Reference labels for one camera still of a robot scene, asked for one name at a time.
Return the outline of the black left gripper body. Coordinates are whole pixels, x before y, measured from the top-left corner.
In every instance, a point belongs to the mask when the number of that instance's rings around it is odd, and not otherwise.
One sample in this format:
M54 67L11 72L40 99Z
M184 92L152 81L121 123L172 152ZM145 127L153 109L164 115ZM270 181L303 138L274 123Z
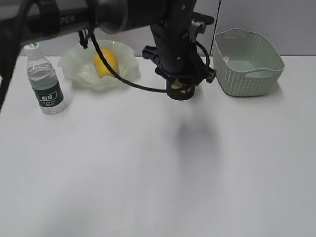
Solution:
M204 80L212 83L216 71L209 66L209 56L203 62L197 47L205 48L193 42L190 34L184 30L179 33L163 24L150 26L155 47L146 46L142 51L144 59L156 65L156 73L165 78L169 85L178 81L185 86L198 86Z

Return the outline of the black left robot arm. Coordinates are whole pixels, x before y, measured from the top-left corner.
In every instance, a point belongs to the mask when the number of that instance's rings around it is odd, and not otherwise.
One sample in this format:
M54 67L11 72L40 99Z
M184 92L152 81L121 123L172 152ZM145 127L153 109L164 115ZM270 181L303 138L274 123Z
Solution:
M214 18L194 11L193 0L3 0L0 3L0 99L4 101L21 49L32 42L78 32L80 43L96 43L94 30L107 34L149 26L155 46L142 51L165 78L163 93L175 100L190 99L216 71L202 60L196 36Z

